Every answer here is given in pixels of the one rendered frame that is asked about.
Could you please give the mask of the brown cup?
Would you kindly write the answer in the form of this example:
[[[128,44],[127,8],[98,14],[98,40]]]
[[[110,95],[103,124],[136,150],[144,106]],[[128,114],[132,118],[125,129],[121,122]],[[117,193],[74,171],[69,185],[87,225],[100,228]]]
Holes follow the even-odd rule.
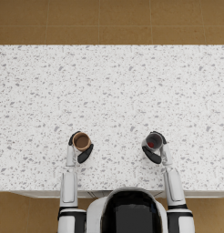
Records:
[[[73,136],[73,145],[77,150],[84,152],[90,147],[91,140],[86,133],[78,132]]]

